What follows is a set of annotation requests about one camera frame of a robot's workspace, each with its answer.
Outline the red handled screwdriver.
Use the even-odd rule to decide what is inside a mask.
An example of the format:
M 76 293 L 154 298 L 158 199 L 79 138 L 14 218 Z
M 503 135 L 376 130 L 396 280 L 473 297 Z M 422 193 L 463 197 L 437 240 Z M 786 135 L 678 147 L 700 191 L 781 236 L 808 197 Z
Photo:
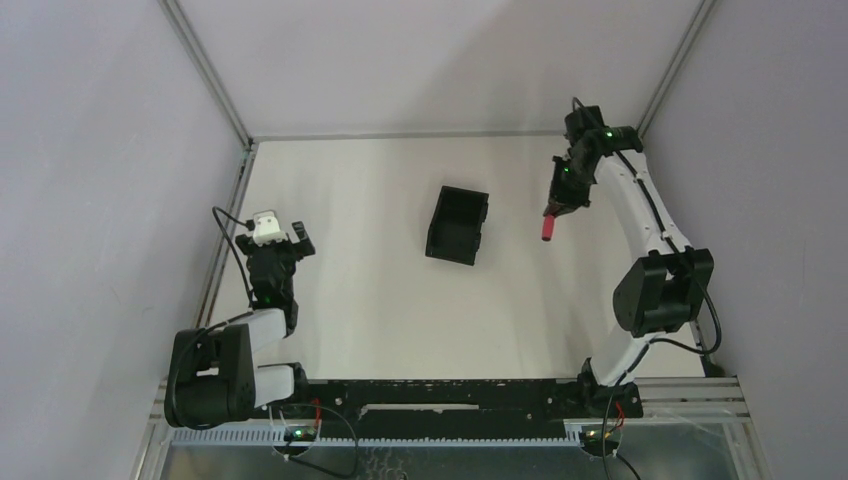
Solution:
M 555 222 L 556 217 L 553 215 L 546 215 L 543 220 L 541 239 L 544 242 L 549 242 L 555 231 Z

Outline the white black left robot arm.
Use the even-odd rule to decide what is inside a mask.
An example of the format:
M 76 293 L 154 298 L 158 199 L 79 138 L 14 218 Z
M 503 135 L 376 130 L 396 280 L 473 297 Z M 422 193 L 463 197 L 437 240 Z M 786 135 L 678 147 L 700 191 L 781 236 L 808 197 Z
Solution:
M 299 306 L 293 277 L 299 261 L 315 254 L 302 222 L 293 237 L 266 212 L 249 231 L 230 239 L 247 282 L 247 312 L 206 328 L 179 331 L 174 339 L 164 413 L 172 427 L 207 430 L 251 418 L 275 402 L 303 402 L 308 380 L 300 363 L 262 364 L 256 356 L 290 337 Z

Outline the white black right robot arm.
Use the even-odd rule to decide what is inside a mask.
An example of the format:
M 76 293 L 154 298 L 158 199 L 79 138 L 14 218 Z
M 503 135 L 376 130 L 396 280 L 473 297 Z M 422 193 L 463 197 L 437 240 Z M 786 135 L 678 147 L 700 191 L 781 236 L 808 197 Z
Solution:
M 627 388 L 652 346 L 708 357 L 721 347 L 723 330 L 708 291 L 714 258 L 694 247 L 671 218 L 637 130 L 608 125 L 599 106 L 578 98 L 564 124 L 568 148 L 552 159 L 542 239 L 551 240 L 558 218 L 589 207 L 592 189 L 601 187 L 632 259 L 611 297 L 616 325 L 578 376 L 584 398 L 595 399 Z

